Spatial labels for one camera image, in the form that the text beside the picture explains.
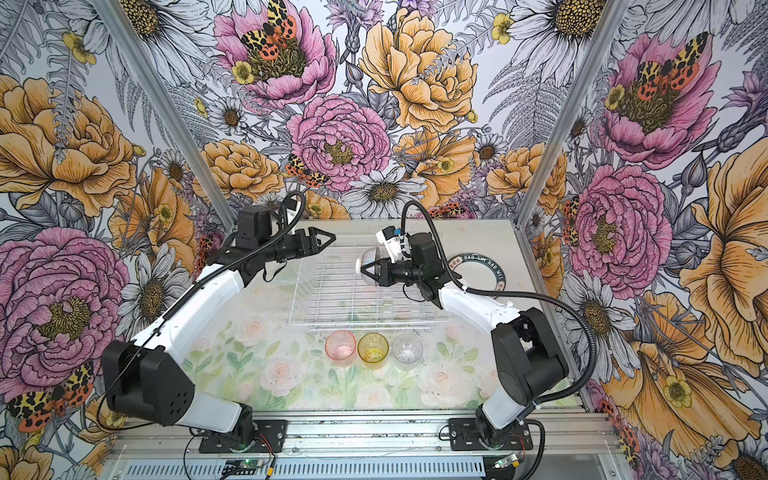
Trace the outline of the clear glass cup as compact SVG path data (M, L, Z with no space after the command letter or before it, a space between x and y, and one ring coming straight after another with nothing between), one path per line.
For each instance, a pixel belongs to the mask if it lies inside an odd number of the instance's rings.
M415 366L423 356L423 344L416 333L402 333L390 343L395 361L405 366Z

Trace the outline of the pink glass cup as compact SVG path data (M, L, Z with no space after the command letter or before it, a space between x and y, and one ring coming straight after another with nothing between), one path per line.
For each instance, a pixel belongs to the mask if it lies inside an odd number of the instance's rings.
M356 355L357 340L347 330L332 332L325 341L325 353L334 362L345 362Z

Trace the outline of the white plate green band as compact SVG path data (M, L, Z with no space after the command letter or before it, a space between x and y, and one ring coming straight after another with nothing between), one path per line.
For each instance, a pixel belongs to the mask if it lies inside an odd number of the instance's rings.
M460 253L450 258L449 266L462 282L481 290L504 291L507 277L493 259L478 253Z

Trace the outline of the white ceramic bowl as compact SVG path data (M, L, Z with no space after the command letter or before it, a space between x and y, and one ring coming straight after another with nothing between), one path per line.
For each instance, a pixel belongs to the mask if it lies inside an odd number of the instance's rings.
M367 285L379 287L383 267L390 261L389 257L381 252L379 247L371 247L365 250L356 260L357 274Z

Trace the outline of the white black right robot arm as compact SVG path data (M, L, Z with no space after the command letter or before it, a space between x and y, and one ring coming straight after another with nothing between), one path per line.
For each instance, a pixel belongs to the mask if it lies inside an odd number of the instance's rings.
M518 308L513 298L540 302L529 291L492 291L468 286L454 272L429 232L413 235L395 227L376 233L378 245L356 261L370 285L415 286L422 299L490 335L499 387L476 410L475 428L486 447L499 447L544 402L544 394L569 374L569 366L546 315Z

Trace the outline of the yellow glass cup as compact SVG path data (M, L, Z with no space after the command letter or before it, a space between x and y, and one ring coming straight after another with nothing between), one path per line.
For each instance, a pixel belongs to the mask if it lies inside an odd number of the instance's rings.
M359 339L357 352L364 363L377 365L389 354L389 342L384 335L370 332Z

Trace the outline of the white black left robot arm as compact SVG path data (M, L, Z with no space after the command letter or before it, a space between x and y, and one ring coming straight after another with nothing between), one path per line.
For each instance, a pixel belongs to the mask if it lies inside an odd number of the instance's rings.
M267 264L323 252L334 234L297 228L290 208L243 209L235 232L209 258L198 279L132 339L115 340L101 357L110 410L150 424L217 434L235 448L257 437L250 407L199 390L182 364L198 336L221 319L221 309Z

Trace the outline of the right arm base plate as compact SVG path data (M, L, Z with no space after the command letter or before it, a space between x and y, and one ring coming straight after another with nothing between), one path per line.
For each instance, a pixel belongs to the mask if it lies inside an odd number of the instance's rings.
M503 429L496 429L484 420L450 418L448 438L453 451L530 451L533 440L527 425L514 420Z

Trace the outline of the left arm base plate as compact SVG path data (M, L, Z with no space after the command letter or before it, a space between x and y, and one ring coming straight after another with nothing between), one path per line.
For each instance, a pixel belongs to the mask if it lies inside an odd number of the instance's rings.
M251 420L229 433L205 431L198 447L201 454L281 453L286 439L286 420Z

